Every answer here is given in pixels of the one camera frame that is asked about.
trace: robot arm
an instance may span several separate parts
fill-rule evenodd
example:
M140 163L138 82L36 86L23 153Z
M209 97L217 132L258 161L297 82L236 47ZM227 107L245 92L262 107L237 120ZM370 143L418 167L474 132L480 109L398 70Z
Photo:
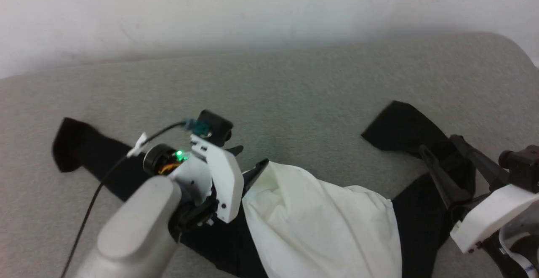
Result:
M211 139L194 130L191 152L164 144L148 151L143 168L154 177L103 226L77 278L160 277L183 231L212 224L213 216L225 223L237 216L245 187L258 178L267 161L244 180L235 156L221 148L232 124L208 111L202 111L198 121L209 125L205 132Z
M539 278L539 147L504 151L498 165L461 136L450 139L474 163L491 191L471 197L458 188L425 146L420 148L443 203L450 211L456 207L466 210L455 223L451 238L463 253L485 249L506 278Z

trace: black cloth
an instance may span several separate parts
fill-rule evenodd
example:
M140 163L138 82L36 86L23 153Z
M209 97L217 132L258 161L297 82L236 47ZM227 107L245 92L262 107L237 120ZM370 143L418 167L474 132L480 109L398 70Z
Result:
M84 167L99 181L131 147L103 136L92 126L64 118L52 145L52 157L60 172L72 172ZM144 154L121 163L104 186L116 197L126 201L150 176L142 170Z
M416 158L425 145L455 183L475 193L475 167L425 115L408 103L393 101L362 134L382 151L402 151ZM403 259L403 278L432 276L436 254L453 228L429 173L420 176L393 199Z

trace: black cable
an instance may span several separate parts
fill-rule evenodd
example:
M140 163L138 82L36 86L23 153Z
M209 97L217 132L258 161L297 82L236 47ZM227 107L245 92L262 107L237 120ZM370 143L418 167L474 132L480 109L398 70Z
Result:
M83 223L80 225L79 233L77 234L77 237L75 238L75 243L73 243L73 247L71 248L71 253L69 253L69 258L67 259L66 265L64 267L64 270L62 271L62 275L60 276L60 278L64 278L67 274L67 269L69 269L69 264L71 263L71 259L73 259L73 255L75 255L75 250L77 249L77 245L79 244L80 236L83 234L84 227L86 226L86 221L88 221L88 217L90 216L90 211L92 210L92 207L94 206L94 203L96 201L96 198L98 197L98 194L101 188L104 186L104 182L108 179L108 177L112 174L112 172L114 172L125 159L127 159L126 155L124 155L118 161L116 161L116 163L112 167L110 167L110 169L106 172L101 182L99 183L99 186L96 189L96 192L94 193L94 197L92 197L92 201L90 201L90 205L88 205L88 210L86 211L86 215L84 216Z
M164 134L165 132L171 130L172 128L176 128L177 126L184 126L186 124L185 121L180 121L180 122L177 122L177 123L174 123L174 124L171 124L169 126L167 126L166 128L163 128L162 130L156 132L155 134L149 136L146 140L144 140L140 146L143 146L144 144L154 140L155 138L157 138L158 136L161 136L162 134Z
M185 126L185 124L186 124L186 121L180 121L180 122L171 124L171 125L167 126L166 128L163 128L162 130L160 130L160 131L156 132L155 134L151 135L150 137L148 137L146 140L144 140L141 143L141 146L143 146L144 144L154 140L155 138L157 138L158 136L160 136L160 135L164 134L165 132L171 130L172 128L176 128L177 126ZM64 270L62 271L62 275L60 276L60 278L65 278L65 276L67 274L67 270L69 269L71 259L73 259L73 255L75 255L75 250L77 249L77 245L79 244L80 236L83 234L84 227L86 226L86 221L88 221L88 217L90 216L90 211L92 211L92 207L94 206L94 203L96 202L96 199L97 199L97 197L99 195L99 192L100 192L101 188L104 186L104 183L106 182L108 177L118 168L118 166L120 166L120 164L125 159L127 159L127 155L121 157L118 161L116 161L116 163L114 163L114 165L112 167L110 167L110 169L108 169L108 171L104 174L98 188L96 189L96 192L94 193L94 196L92 197L92 201L90 201L90 204L88 205L86 215L84 216L83 222L80 225L79 233L77 234L77 237L75 238L75 243L73 243L73 247L71 248L71 252L69 253L69 257L67 258L66 265L64 267Z

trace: orange wire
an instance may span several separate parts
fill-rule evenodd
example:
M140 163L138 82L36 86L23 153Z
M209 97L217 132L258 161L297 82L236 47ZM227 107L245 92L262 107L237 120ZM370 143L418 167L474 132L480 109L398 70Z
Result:
M167 164L167 165L161 167L161 169L159 170L158 173L159 173L159 174L162 174L162 173L164 173L165 171L167 171L167 170L169 170L169 169L171 169L171 168L173 168L173 167L179 167L179 163L171 163L171 164Z

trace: white cloth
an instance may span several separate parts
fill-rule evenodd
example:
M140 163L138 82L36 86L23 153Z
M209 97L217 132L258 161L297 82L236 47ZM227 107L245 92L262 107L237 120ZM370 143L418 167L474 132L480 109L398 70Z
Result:
M393 205L371 190L270 162L243 206L269 278L401 276Z

